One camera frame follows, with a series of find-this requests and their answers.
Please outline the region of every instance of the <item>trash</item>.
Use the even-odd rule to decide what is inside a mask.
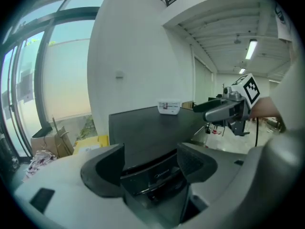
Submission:
[[[207,148],[224,151],[224,148],[222,145],[223,138],[220,135],[221,133],[222,132],[217,132],[217,130],[214,128],[214,130],[211,132],[211,134],[208,135],[208,138],[205,142],[205,146]]]
[[[13,157],[11,160],[13,162],[13,168],[17,169],[18,168],[18,164],[19,164],[18,159],[16,157]]]
[[[43,167],[57,160],[56,155],[52,154],[48,150],[37,150],[34,158],[32,159],[29,167],[25,170],[25,177],[23,181],[31,178],[33,175],[37,173],[37,171],[41,170]]]

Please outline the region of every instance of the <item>black square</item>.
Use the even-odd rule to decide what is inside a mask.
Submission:
[[[40,213],[43,214],[54,193],[55,190],[41,188],[31,199],[30,204],[32,204]]]
[[[248,89],[252,89],[252,90],[255,90],[257,91],[257,93],[255,95],[253,95],[253,93],[250,93]],[[244,85],[244,90],[250,100],[250,103],[253,104],[255,102],[255,100],[258,98],[258,96],[260,95],[260,92],[258,90],[258,87],[253,79],[253,77],[251,77],[248,82]]]
[[[236,82],[234,82],[233,84],[232,84],[232,86],[234,86],[234,85],[238,85],[244,78],[246,78],[248,75],[243,75],[242,77],[239,77],[238,79],[237,79],[237,81]]]

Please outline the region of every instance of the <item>yellow box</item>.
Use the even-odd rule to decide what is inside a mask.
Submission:
[[[77,141],[73,154],[75,155],[80,152],[87,152],[92,149],[106,146],[109,146],[109,139],[107,135],[93,136]]]

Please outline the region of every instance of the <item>floor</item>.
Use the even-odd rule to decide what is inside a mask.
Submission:
[[[246,122],[245,132],[250,132],[250,134],[245,136],[235,136],[228,127],[225,128],[224,135],[222,136],[223,131],[223,127],[218,127],[218,135],[213,133],[201,135],[201,139],[199,138],[197,140],[203,142],[209,148],[241,154],[247,154],[255,146],[256,121]],[[257,146],[263,146],[270,138],[278,134],[278,130],[273,126],[267,124],[265,121],[259,122]]]
[[[14,174],[11,183],[10,190],[15,191],[22,183],[22,179],[25,176],[25,169],[29,167],[29,164],[21,164],[16,173]]]

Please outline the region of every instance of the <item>ceiling beam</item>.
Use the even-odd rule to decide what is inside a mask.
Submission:
[[[259,13],[259,22],[258,22],[258,27],[257,27],[257,36],[262,36],[260,38],[256,38],[257,39],[257,46],[255,49],[255,52],[252,55],[251,60],[247,61],[247,69],[251,70],[251,65],[254,61],[254,58],[256,57],[256,55],[259,52],[259,48],[262,47],[262,44],[264,42],[264,36],[267,33],[268,30],[268,26],[271,20],[271,15],[274,11],[275,8],[275,4],[274,2],[269,2],[269,3],[264,3],[261,2],[260,3],[260,13]]]
[[[231,35],[217,35],[217,36],[206,36],[206,37],[197,37],[196,40],[198,41],[206,41],[207,39],[223,39],[223,38],[236,38],[236,34],[231,34]],[[272,37],[272,36],[259,36],[259,35],[247,35],[247,34],[239,34],[238,38],[261,38],[261,39],[266,39],[266,40],[278,40],[277,37]]]
[[[210,56],[206,53],[206,51],[200,46],[200,44],[180,25],[177,25],[172,28],[178,35],[184,38],[188,43],[190,43],[193,48],[196,50],[196,56],[198,56],[213,73],[217,73],[217,67],[214,62],[211,60]]]
[[[231,44],[220,44],[220,45],[206,46],[204,48],[207,52],[211,52],[211,51],[221,51],[221,50],[224,50],[224,49],[233,50],[233,51],[243,50],[244,47],[245,47],[244,43],[234,44],[233,46],[232,46],[232,43],[231,43]]]
[[[259,8],[253,5],[247,6],[244,4],[244,7],[237,7],[236,3],[231,6],[226,6],[225,9],[217,8],[213,13],[211,11],[206,11],[204,13],[199,13],[198,15],[190,18],[188,21],[183,21],[180,23],[183,28],[193,29],[204,24],[205,21],[215,21],[218,18],[233,18],[236,16],[258,16]]]
[[[248,31],[255,31],[257,29],[256,23],[242,25],[237,24],[235,26],[228,26],[228,27],[213,27],[209,28],[208,30],[198,31],[196,33],[192,33],[193,37],[206,37],[211,35],[227,35],[227,34],[246,34]]]
[[[221,27],[223,25],[225,26],[234,26],[236,24],[253,24],[257,21],[257,17],[258,16],[235,16],[235,17],[231,17],[231,18],[225,18],[225,19],[220,19],[217,20],[215,19],[212,22],[205,22],[203,21],[200,25],[189,29],[187,26],[185,26],[185,28],[187,29],[187,31],[189,33],[197,33],[200,30],[204,30],[204,29],[209,29],[210,27],[214,28],[214,27]]]
[[[268,72],[268,77],[280,72],[282,70],[288,69],[290,67],[290,60],[286,61],[285,63],[280,64],[279,66],[273,68],[271,71]]]

